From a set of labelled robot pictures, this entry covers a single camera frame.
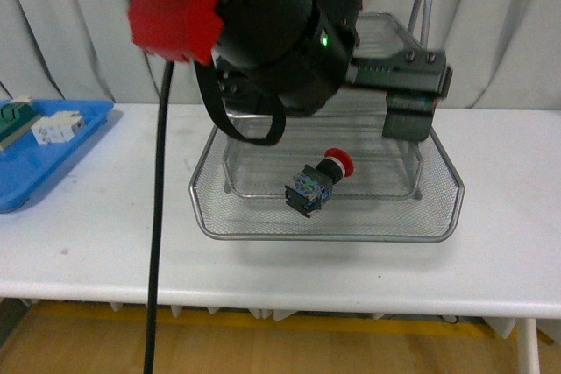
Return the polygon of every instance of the white backdrop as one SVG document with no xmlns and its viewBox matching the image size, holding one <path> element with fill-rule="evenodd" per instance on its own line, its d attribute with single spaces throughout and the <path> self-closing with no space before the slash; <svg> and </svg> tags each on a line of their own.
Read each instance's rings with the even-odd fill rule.
<svg viewBox="0 0 561 374">
<path fill-rule="evenodd" d="M 407 21 L 413 0 L 373 0 Z M 156 102 L 163 60 L 131 41 L 129 0 L 0 0 L 0 98 Z M 435 0 L 430 46 L 454 67 L 447 107 L 561 109 L 559 0 Z M 174 102 L 200 102 L 190 65 Z"/>
</svg>

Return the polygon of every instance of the table leg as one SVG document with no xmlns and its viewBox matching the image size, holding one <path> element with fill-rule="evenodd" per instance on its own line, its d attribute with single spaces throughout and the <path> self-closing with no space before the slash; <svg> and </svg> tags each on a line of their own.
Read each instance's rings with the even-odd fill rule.
<svg viewBox="0 0 561 374">
<path fill-rule="evenodd" d="M 540 357 L 537 350 L 536 319 L 516 319 L 518 334 L 518 372 L 539 374 Z"/>
</svg>

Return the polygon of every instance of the red block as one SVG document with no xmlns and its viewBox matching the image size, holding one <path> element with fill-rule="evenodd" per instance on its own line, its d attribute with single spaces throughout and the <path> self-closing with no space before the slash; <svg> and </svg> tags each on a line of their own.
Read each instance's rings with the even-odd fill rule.
<svg viewBox="0 0 561 374">
<path fill-rule="evenodd" d="M 129 9 L 132 42 L 168 61 L 194 59 L 208 65 L 224 22 L 218 0 L 133 0 Z"/>
</svg>

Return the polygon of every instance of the white connector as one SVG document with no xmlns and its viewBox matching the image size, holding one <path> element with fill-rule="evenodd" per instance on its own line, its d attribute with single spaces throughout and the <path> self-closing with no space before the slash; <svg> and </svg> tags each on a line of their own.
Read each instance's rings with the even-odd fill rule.
<svg viewBox="0 0 561 374">
<path fill-rule="evenodd" d="M 85 125 L 80 111 L 59 111 L 38 120 L 32 126 L 32 133 L 40 145 L 62 144 L 71 140 Z"/>
</svg>

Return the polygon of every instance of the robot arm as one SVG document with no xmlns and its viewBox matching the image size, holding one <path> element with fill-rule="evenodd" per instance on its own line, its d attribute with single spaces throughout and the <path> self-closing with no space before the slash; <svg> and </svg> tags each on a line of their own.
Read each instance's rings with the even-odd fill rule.
<svg viewBox="0 0 561 374">
<path fill-rule="evenodd" d="M 154 1 L 161 6 L 176 0 Z M 135 42 L 168 60 L 195 59 L 207 110 L 229 136 L 273 145 L 282 136 L 286 116 L 313 115 L 345 84 L 388 92 L 384 136 L 420 141 L 429 135 L 437 101 L 446 96 L 450 85 L 445 54 L 418 50 L 384 59 L 353 59 L 362 0 L 207 0 L 206 6 L 201 1 L 191 0 L 194 7 L 184 10 L 196 14 L 206 7 L 208 18 L 192 22 L 189 28 L 183 24 L 168 28 L 170 33 L 191 34 L 183 45 L 164 52 L 153 40 Z M 133 1 L 131 12 L 141 2 Z M 174 24 L 173 19 L 150 13 L 144 19 L 133 18 L 134 13 L 134 38 L 147 26 L 147 32 L 154 34 L 161 23 Z M 206 60 L 201 59 L 189 45 L 209 32 L 215 18 L 222 25 L 203 36 L 208 42 L 202 54 Z M 211 49 L 220 55 L 216 68 L 209 59 Z M 239 134 L 224 105 L 229 111 L 272 115 L 267 138 L 247 139 Z"/>
</svg>

